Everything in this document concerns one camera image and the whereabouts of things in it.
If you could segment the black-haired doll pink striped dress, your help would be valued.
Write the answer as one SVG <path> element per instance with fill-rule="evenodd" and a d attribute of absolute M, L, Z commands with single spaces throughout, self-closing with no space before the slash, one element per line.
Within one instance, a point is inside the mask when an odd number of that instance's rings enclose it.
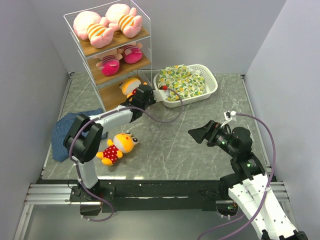
<path fill-rule="evenodd" d="M 141 43 L 130 43 L 120 47 L 117 52 L 122 55 L 127 64 L 137 63 L 143 56 Z"/>

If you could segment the yellow plush red dotted dress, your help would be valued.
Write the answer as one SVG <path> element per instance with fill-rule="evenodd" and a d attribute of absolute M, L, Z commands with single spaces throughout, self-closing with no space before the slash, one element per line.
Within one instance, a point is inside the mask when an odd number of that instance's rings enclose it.
<path fill-rule="evenodd" d="M 130 153 L 139 140 L 130 132 L 119 133 L 107 140 L 107 148 L 96 153 L 96 157 L 106 166 L 114 165 L 124 154 Z"/>

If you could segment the pink plush pig striped shirt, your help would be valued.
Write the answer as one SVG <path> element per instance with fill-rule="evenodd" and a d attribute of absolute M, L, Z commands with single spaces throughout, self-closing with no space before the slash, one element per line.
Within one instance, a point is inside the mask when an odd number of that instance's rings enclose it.
<path fill-rule="evenodd" d="M 95 48 L 109 45 L 114 37 L 114 30 L 108 27 L 106 17 L 93 11 L 81 11 L 73 21 L 73 30 L 82 40 L 89 40 Z"/>

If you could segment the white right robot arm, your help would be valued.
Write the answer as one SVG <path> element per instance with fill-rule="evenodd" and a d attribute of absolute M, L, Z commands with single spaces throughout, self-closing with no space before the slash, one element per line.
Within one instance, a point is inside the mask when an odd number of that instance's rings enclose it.
<path fill-rule="evenodd" d="M 227 124 L 210 120 L 190 129 L 188 134 L 198 143 L 219 147 L 231 156 L 233 173 L 219 180 L 216 195 L 231 199 L 241 209 L 260 240 L 306 240 L 289 220 L 271 189 L 272 176 L 252 152 L 251 132 L 244 127 L 231 129 Z"/>

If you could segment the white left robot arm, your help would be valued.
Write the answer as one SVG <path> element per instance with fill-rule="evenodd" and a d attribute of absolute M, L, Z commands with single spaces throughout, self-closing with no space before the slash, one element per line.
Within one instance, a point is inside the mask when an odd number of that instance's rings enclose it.
<path fill-rule="evenodd" d="M 79 114 L 73 121 L 63 145 L 75 163 L 78 182 L 83 187 L 81 194 L 86 200 L 94 201 L 100 194 L 93 159 L 99 150 L 102 135 L 140 118 L 143 111 L 155 103 L 152 87 L 141 84 L 132 96 L 116 108 L 91 117 Z"/>

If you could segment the lemon print cloth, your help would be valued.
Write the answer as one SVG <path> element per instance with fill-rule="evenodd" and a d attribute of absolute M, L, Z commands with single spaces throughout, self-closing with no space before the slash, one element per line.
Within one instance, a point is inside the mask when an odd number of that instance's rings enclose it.
<path fill-rule="evenodd" d="M 184 64 L 168 66 L 159 72 L 157 86 L 167 86 L 180 98 L 189 99 L 206 93 L 205 79 Z"/>

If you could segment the white plastic basket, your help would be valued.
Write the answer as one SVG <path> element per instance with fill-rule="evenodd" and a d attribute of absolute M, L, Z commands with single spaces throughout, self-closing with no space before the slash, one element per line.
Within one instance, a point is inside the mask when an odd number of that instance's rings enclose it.
<path fill-rule="evenodd" d="M 204 65 L 173 65 L 162 68 L 153 78 L 155 89 L 167 86 L 173 89 L 162 101 L 168 108 L 188 105 L 209 98 L 218 89 L 218 83 L 211 71 Z"/>

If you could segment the blue checked cloth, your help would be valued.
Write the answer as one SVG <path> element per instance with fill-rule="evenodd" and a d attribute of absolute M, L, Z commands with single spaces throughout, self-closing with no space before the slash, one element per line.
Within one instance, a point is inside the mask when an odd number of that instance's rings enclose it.
<path fill-rule="evenodd" d="M 69 152 L 64 147 L 64 139 L 71 128 L 74 120 L 79 114 L 86 116 L 93 116 L 102 114 L 103 109 L 97 108 L 95 110 L 81 111 L 78 113 L 70 112 L 63 116 L 52 128 L 51 131 L 51 148 L 52 158 L 58 162 L 63 162 L 69 157 Z"/>

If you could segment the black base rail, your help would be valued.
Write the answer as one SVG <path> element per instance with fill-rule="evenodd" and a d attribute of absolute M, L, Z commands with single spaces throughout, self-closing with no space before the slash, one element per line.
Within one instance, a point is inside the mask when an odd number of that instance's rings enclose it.
<path fill-rule="evenodd" d="M 88 192 L 80 184 L 73 186 L 69 200 L 79 203 L 80 213 L 85 216 L 119 211 L 202 210 L 231 218 L 239 212 L 219 180 L 100 180 Z"/>

